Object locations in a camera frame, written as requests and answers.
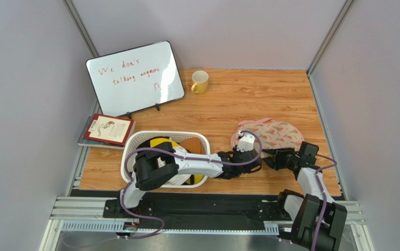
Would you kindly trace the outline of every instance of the stack of books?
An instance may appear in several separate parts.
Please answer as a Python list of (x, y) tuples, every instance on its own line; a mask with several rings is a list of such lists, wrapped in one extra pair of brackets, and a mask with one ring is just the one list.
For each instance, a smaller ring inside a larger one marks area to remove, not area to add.
[(95, 113), (88, 118), (77, 143), (80, 146), (124, 149), (135, 124), (133, 119)]

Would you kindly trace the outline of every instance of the metal floor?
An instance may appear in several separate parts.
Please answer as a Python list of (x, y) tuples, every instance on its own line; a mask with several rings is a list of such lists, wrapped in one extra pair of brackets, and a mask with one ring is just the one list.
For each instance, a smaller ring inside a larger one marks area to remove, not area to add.
[[(98, 232), (61, 232), (56, 251), (76, 250), (61, 243), (73, 246), (84, 246), (115, 237), (113, 233)], [(274, 236), (260, 235), (206, 235), (206, 234), (159, 234), (146, 239), (116, 239), (99, 246), (79, 250), (157, 250), (157, 251), (200, 251), (200, 250), (232, 250), (232, 251), (306, 251), (306, 248), (279, 242)], [(340, 251), (358, 251), (349, 225), (344, 230)]]

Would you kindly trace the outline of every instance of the yellow mug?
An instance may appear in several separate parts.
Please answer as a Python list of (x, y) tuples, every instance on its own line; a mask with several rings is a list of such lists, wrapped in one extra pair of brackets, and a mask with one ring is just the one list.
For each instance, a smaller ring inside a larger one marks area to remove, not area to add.
[(209, 75), (205, 71), (196, 71), (192, 74), (192, 88), (194, 93), (202, 94), (208, 88)]

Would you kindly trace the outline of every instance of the plastic basket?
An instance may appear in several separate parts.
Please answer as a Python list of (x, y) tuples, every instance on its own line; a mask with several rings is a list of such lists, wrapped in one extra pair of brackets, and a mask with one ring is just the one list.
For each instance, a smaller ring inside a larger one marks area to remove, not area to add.
[[(201, 134), (196, 132), (175, 132), (175, 131), (141, 131), (130, 136), (129, 140), (125, 144), (124, 152), (122, 153), (121, 160), (121, 176), (125, 182), (129, 182), (129, 177), (124, 172), (124, 161), (127, 155), (135, 150), (141, 143), (154, 137), (163, 136), (170, 137), (173, 141), (181, 143), (182, 141), (190, 138), (199, 138), (201, 147), (206, 154), (211, 154), (211, 147), (209, 146), (209, 141)], [(136, 153), (132, 155), (127, 163), (129, 172), (133, 171), (133, 165), (135, 164)], [(161, 187), (167, 188), (194, 188), (201, 186), (207, 179), (207, 176), (203, 176), (203, 179), (194, 185), (162, 185)]]

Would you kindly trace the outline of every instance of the wooden tabletop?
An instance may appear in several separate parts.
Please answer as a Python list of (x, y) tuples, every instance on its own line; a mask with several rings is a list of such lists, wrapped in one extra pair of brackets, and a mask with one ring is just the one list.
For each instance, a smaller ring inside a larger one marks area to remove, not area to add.
[[(196, 70), (209, 74), (208, 91), (190, 91)], [(303, 70), (181, 69), (185, 85), (183, 99), (134, 112), (135, 132), (143, 130), (190, 131), (203, 134), (211, 153), (229, 151), (230, 137), (243, 120), (274, 118), (296, 126), (307, 142), (319, 145), (319, 153), (329, 156), (322, 125), (310, 84)], [(119, 190), (126, 183), (120, 174), (122, 150), (91, 148), (80, 189)], [(318, 158), (317, 165), (329, 161)], [(340, 195), (333, 168), (324, 170), (325, 185), (333, 196)], [(242, 174), (232, 180), (208, 178), (192, 189), (159, 188), (164, 192), (206, 192), (277, 195), (284, 189), (302, 192), (291, 171), (275, 171), (263, 164), (261, 171)]]

